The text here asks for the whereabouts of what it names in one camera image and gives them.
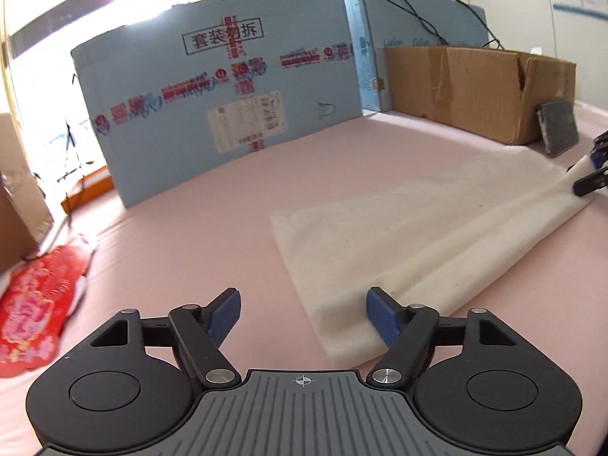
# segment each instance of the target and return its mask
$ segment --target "cardboard box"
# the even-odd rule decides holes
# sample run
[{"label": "cardboard box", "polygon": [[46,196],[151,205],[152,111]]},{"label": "cardboard box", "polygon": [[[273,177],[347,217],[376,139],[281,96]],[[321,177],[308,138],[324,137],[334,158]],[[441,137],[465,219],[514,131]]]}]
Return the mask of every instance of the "cardboard box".
[{"label": "cardboard box", "polygon": [[[404,10],[403,0],[344,0],[353,37],[355,63],[363,108],[393,109],[384,57],[385,48],[429,46],[439,39]],[[488,31],[473,13],[454,0],[408,0],[418,15],[431,22],[453,46],[481,47],[489,41]],[[485,22],[485,13],[470,6]]]},{"label": "cardboard box", "polygon": [[36,250],[52,223],[10,114],[0,114],[0,274]]},{"label": "cardboard box", "polygon": [[344,0],[177,5],[72,57],[126,206],[361,116]]},{"label": "cardboard box", "polygon": [[576,65],[517,51],[451,47],[386,50],[396,111],[504,144],[540,138],[539,105],[574,103]]}]

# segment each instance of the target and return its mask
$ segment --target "pink tablecloth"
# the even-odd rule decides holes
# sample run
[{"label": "pink tablecloth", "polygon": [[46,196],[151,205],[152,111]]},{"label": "pink tablecloth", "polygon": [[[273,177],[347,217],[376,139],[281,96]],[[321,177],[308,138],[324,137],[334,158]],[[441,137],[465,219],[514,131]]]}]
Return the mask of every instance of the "pink tablecloth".
[{"label": "pink tablecloth", "polygon": [[[590,139],[608,128],[585,118],[579,116],[580,145],[561,164],[589,152]],[[331,368],[268,213],[390,188],[497,147],[427,121],[376,114],[249,155],[128,211],[110,193],[76,217],[75,228],[98,233],[100,247],[62,352],[120,309],[165,315],[184,303],[206,304],[234,286],[242,293],[242,316],[222,350],[241,373]],[[461,310],[489,308],[574,377],[584,400],[570,442],[578,456],[594,455],[608,428],[607,234],[608,199],[600,195]],[[169,351],[150,353],[172,361]],[[30,456],[40,447],[24,408],[39,374],[0,379],[0,456]]]}]

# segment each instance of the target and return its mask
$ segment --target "gray ribbed plate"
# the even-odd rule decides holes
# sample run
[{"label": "gray ribbed plate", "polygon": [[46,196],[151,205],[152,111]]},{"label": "gray ribbed plate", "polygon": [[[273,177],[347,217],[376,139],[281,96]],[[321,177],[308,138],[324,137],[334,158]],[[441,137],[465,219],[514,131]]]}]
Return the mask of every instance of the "gray ribbed plate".
[{"label": "gray ribbed plate", "polygon": [[[205,394],[174,434],[133,456],[465,456],[425,428],[402,395],[354,372],[251,372]],[[568,455],[561,447],[546,456]],[[59,456],[53,450],[41,456]]]}]

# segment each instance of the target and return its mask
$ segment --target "beige cloth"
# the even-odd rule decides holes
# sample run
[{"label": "beige cloth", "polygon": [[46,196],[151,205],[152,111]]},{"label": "beige cloth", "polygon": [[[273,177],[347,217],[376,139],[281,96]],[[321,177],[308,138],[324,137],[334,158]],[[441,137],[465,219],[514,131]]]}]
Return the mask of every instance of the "beige cloth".
[{"label": "beige cloth", "polygon": [[449,173],[271,221],[324,349],[349,368],[385,351],[366,318],[371,286],[401,304],[455,312],[591,201],[572,183],[592,171],[587,157],[565,174],[526,147],[504,147]]}]

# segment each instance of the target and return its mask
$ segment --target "silver screw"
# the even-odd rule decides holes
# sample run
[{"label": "silver screw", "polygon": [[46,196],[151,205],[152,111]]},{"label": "silver screw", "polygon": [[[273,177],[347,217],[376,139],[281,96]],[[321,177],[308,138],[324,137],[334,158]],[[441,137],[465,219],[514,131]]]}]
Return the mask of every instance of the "silver screw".
[{"label": "silver screw", "polygon": [[372,379],[381,384],[394,384],[401,380],[401,374],[393,368],[379,368],[372,374]]},{"label": "silver screw", "polygon": [[214,384],[225,384],[235,378],[235,374],[232,370],[227,368],[214,368],[207,372],[205,379]]}]

